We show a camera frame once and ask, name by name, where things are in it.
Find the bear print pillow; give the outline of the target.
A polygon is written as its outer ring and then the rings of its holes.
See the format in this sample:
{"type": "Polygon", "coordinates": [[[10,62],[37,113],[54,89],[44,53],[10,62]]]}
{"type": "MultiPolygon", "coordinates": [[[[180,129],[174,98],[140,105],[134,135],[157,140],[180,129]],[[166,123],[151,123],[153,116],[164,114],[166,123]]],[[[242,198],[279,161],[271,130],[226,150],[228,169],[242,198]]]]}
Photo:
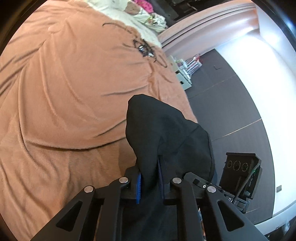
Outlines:
{"type": "Polygon", "coordinates": [[[150,14],[134,1],[110,1],[111,6],[131,15],[136,21],[149,28],[147,20],[150,14]]]}

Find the right pink curtain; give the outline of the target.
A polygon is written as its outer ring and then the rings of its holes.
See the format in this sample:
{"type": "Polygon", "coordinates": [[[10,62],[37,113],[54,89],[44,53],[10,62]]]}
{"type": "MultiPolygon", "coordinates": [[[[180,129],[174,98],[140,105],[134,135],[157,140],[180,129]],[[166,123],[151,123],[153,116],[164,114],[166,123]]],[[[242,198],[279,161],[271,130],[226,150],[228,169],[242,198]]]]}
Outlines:
{"type": "Polygon", "coordinates": [[[159,41],[166,55],[188,59],[258,28],[252,1],[228,1],[177,22],[159,35],[159,41]]]}

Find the cream bed sheet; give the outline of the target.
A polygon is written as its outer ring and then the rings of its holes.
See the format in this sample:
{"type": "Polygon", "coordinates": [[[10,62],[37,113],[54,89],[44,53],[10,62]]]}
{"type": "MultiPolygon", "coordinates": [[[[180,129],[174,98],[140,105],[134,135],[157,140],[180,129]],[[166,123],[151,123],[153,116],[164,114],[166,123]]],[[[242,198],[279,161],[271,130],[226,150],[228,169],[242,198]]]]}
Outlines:
{"type": "Polygon", "coordinates": [[[86,1],[93,9],[99,11],[112,20],[120,21],[129,27],[135,28],[142,39],[157,47],[162,47],[158,40],[158,34],[147,25],[140,23],[135,16],[125,12],[125,9],[131,1],[86,1]]]}

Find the brown blanket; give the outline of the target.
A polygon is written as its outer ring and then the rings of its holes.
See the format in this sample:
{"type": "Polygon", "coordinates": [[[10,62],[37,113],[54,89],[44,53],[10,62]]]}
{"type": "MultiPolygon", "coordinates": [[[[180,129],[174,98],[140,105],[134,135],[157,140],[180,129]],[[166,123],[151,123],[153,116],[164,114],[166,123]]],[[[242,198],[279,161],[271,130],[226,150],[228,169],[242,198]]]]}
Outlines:
{"type": "Polygon", "coordinates": [[[86,1],[47,1],[20,26],[1,55],[1,216],[17,240],[135,164],[136,94],[196,120],[162,48],[86,1]]]}

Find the white nightstand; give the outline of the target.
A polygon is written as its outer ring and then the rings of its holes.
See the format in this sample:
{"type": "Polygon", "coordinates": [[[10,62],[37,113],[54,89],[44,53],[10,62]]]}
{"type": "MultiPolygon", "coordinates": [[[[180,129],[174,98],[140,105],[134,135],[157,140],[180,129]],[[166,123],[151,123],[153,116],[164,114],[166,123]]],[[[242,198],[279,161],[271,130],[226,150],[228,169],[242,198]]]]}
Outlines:
{"type": "Polygon", "coordinates": [[[183,70],[180,69],[173,56],[168,56],[168,61],[170,63],[170,67],[172,71],[176,74],[178,81],[180,82],[182,88],[184,90],[189,89],[192,87],[192,82],[189,75],[183,70]]]}

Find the striped bag on nightstand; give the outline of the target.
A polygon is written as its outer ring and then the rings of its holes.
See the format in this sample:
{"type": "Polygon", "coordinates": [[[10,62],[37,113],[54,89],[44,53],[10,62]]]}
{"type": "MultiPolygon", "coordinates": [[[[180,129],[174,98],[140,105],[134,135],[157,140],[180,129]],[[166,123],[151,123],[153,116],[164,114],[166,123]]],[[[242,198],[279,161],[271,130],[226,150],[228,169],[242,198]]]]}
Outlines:
{"type": "Polygon", "coordinates": [[[201,66],[202,63],[200,62],[200,54],[196,54],[192,58],[185,61],[186,63],[186,72],[191,76],[195,73],[201,66]]]}

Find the white patterned cloth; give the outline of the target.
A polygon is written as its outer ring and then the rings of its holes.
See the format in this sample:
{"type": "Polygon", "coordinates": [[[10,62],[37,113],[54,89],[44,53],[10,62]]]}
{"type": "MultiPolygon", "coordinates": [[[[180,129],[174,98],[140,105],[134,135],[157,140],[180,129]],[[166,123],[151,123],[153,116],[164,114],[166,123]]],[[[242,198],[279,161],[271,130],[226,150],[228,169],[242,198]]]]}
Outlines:
{"type": "Polygon", "coordinates": [[[167,28],[167,22],[164,16],[157,13],[151,13],[147,24],[150,29],[157,33],[163,32],[167,28]]]}

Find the black shorts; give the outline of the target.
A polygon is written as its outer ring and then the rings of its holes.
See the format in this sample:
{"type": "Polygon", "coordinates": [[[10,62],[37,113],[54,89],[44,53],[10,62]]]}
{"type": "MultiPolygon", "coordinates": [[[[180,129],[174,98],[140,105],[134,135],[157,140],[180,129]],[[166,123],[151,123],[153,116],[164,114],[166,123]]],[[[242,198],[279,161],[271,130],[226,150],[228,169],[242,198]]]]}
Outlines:
{"type": "Polygon", "coordinates": [[[188,172],[210,176],[215,169],[209,134],[176,108],[139,94],[128,102],[126,138],[142,174],[140,203],[123,211],[123,240],[176,240],[177,209],[163,204],[158,156],[164,182],[188,172]]]}

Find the pink fluffy item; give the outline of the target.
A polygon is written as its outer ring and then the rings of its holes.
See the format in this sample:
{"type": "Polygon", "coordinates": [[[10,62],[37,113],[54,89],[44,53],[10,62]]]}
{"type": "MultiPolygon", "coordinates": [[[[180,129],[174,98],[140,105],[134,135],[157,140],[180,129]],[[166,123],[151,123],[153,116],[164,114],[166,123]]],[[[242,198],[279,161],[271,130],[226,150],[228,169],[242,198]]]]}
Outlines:
{"type": "Polygon", "coordinates": [[[145,11],[147,11],[149,14],[154,12],[154,8],[151,3],[149,3],[146,0],[133,0],[137,5],[142,7],[145,11]]]}

